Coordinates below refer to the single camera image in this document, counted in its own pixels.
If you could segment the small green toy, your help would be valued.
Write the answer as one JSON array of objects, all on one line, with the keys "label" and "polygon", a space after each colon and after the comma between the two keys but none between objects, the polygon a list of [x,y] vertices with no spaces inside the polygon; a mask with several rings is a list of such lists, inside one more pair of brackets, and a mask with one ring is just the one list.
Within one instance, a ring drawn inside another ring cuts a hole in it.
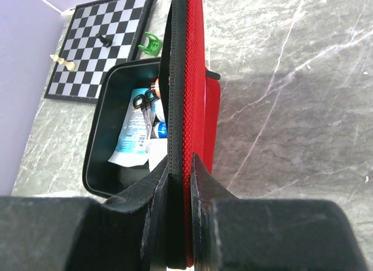
[{"label": "small green toy", "polygon": [[145,36],[148,39],[148,44],[138,45],[138,48],[146,55],[157,57],[163,46],[163,42],[151,32],[146,31]]}]

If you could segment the amber medicine bottle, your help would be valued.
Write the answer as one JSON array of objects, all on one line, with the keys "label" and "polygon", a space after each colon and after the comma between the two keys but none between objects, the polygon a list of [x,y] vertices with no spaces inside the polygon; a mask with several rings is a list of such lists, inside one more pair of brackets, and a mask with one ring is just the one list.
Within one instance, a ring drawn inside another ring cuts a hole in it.
[{"label": "amber medicine bottle", "polygon": [[159,79],[158,78],[155,79],[151,83],[150,90],[151,90],[152,95],[154,95],[154,97],[156,97],[157,99],[161,98],[160,85],[159,85]]}]

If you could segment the cream chess piece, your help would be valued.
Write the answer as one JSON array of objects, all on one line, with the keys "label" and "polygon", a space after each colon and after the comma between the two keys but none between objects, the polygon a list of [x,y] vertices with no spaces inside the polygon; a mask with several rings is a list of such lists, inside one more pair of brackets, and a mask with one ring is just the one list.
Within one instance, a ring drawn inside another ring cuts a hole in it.
[{"label": "cream chess piece", "polygon": [[68,71],[74,71],[76,67],[76,64],[73,61],[64,60],[60,64],[63,65]]},{"label": "cream chess piece", "polygon": [[58,56],[58,55],[55,55],[55,54],[51,54],[51,55],[50,55],[50,58],[51,58],[54,62],[56,62],[56,63],[58,63],[58,64],[63,64],[63,63],[65,62],[65,59],[64,59],[64,58],[62,58],[62,57],[60,57],[60,56]]}]

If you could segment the black chess piece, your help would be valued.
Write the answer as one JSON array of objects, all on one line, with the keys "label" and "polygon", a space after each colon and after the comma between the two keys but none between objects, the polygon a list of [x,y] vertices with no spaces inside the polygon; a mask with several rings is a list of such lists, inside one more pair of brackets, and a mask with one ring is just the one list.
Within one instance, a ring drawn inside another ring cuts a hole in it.
[{"label": "black chess piece", "polygon": [[112,45],[112,40],[104,37],[101,34],[96,34],[96,38],[103,44],[104,47],[110,47]]}]

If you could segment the white gauze packet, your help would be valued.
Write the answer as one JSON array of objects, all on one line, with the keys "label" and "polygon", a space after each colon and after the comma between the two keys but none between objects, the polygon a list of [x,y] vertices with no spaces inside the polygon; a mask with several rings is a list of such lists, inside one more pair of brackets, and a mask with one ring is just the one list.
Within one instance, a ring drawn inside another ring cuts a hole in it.
[{"label": "white gauze packet", "polygon": [[148,140],[146,151],[148,155],[149,171],[152,172],[167,155],[167,138]]}]

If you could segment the blue white small bottle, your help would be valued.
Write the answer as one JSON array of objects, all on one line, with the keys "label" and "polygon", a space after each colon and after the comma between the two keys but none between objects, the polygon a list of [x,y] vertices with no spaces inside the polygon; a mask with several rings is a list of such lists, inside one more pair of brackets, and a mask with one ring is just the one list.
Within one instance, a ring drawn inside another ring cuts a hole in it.
[{"label": "blue white small bottle", "polygon": [[167,126],[165,122],[157,122],[153,127],[153,137],[156,139],[167,138]]}]

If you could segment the blue white bandage packet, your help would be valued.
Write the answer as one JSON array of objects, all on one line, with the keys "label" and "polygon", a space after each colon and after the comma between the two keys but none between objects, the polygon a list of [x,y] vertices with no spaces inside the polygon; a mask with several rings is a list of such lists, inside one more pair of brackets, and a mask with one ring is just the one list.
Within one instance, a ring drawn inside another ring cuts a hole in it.
[{"label": "blue white bandage packet", "polygon": [[148,161],[146,151],[146,125],[140,108],[133,107],[133,100],[138,94],[143,94],[147,89],[132,90],[127,112],[117,140],[117,145],[110,163],[121,167],[142,166]]}]

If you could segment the black white chessboard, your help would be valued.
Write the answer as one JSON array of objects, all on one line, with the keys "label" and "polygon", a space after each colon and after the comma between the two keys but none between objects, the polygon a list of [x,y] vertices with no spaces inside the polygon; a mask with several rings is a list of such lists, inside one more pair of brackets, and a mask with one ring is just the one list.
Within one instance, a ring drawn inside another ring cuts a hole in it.
[{"label": "black white chessboard", "polygon": [[[96,103],[106,73],[133,61],[145,30],[153,0],[99,0],[75,8],[59,56],[76,64],[68,71],[56,63],[45,98]],[[112,40],[104,47],[96,38]]]}]

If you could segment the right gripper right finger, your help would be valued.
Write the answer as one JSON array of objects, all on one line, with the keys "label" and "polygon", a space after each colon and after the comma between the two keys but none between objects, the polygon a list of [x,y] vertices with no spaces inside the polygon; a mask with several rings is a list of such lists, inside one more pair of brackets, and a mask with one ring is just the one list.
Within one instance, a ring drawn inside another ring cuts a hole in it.
[{"label": "right gripper right finger", "polygon": [[240,199],[194,154],[196,270],[367,270],[342,209],[329,200]]}]

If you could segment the black handled scissors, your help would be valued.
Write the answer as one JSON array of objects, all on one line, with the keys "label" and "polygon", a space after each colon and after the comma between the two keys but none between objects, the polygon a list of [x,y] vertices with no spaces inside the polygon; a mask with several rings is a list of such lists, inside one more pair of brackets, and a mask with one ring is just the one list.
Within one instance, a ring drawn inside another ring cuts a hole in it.
[{"label": "black handled scissors", "polygon": [[146,139],[149,140],[153,128],[152,120],[152,106],[157,100],[157,97],[153,95],[151,89],[147,89],[143,94],[135,96],[132,104],[134,108],[140,108],[143,113],[143,118],[146,125]]}]

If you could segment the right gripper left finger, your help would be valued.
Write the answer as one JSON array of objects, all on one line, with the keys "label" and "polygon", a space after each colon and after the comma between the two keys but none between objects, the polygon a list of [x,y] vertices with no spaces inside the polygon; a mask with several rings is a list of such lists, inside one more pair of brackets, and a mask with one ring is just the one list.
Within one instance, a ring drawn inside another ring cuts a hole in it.
[{"label": "right gripper left finger", "polygon": [[104,203],[1,198],[2,270],[165,270],[168,163]]}]

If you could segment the red black medicine case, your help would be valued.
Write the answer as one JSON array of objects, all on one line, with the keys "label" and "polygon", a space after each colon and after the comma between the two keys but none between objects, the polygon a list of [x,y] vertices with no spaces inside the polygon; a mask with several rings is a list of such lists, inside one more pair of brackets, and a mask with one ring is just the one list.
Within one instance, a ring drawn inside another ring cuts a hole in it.
[{"label": "red black medicine case", "polygon": [[[191,170],[197,154],[211,175],[217,116],[219,76],[205,65],[202,0],[172,0],[159,65],[161,100],[168,131],[167,199],[164,216],[166,268],[194,266]],[[138,62],[111,69],[104,81],[89,136],[83,183],[107,199],[121,193],[114,184],[118,167],[108,162],[119,134],[119,121],[129,104],[135,81],[145,78]]]}]

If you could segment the clear green-label bottle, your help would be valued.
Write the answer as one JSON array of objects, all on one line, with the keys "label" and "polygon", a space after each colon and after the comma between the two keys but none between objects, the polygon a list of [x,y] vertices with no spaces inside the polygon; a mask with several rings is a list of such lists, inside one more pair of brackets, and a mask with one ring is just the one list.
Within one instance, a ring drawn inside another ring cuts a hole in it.
[{"label": "clear green-label bottle", "polygon": [[166,118],[165,118],[165,115],[164,115],[164,110],[163,110],[163,104],[161,102],[161,99],[157,99],[154,102],[154,113],[155,113],[155,116],[157,117],[157,119],[160,122],[165,122],[166,121]]}]

